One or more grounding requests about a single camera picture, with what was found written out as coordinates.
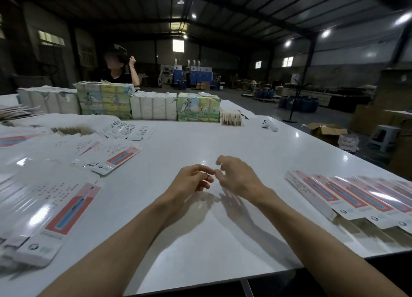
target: plastic stool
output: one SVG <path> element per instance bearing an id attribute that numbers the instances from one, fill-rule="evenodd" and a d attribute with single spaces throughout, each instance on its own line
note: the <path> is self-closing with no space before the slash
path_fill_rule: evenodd
<path id="1" fill-rule="evenodd" d="M 386 152 L 389 147 L 395 145 L 394 140 L 398 137 L 399 132 L 400 128 L 378 125 L 370 136 L 368 144 L 378 145 L 381 148 L 381 152 Z"/>

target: logo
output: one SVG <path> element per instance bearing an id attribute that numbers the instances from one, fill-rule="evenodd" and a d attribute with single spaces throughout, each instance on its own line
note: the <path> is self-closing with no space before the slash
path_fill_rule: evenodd
<path id="1" fill-rule="evenodd" d="M 30 249 L 30 250 L 36 250 L 36 249 L 38 249 L 38 248 L 39 248 L 39 244 L 36 244 L 36 243 L 31 244 L 31 245 L 28 247 L 28 249 Z"/>

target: game controller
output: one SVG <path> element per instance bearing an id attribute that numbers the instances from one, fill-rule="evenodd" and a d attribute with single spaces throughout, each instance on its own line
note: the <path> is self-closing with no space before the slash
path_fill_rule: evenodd
<path id="1" fill-rule="evenodd" d="M 269 128 L 273 132 L 278 132 L 278 127 L 275 125 L 275 119 L 267 116 L 267 118 L 260 125 L 262 128 Z"/>

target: black shirt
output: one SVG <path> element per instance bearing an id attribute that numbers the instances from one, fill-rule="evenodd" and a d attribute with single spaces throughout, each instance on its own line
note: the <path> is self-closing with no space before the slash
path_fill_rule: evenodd
<path id="1" fill-rule="evenodd" d="M 106 71 L 101 76 L 102 80 L 106 80 L 113 83 L 133 83 L 131 81 L 131 74 L 125 74 L 124 71 L 121 72 L 120 76 L 116 79 L 110 74 L 110 70 Z"/>

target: blue machine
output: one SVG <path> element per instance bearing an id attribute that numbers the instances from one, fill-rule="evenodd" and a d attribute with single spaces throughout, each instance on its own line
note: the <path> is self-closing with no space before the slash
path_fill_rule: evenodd
<path id="1" fill-rule="evenodd" d="M 198 66 L 198 68 L 197 68 L 197 82 L 201 83 L 203 81 L 208 81 L 208 82 L 213 81 L 212 67 Z"/>
<path id="2" fill-rule="evenodd" d="M 196 86 L 197 84 L 197 66 L 190 66 L 190 85 Z"/>
<path id="3" fill-rule="evenodd" d="M 173 84 L 179 84 L 179 80 L 182 80 L 182 76 L 182 65 L 175 65 L 175 69 L 173 71 Z"/>

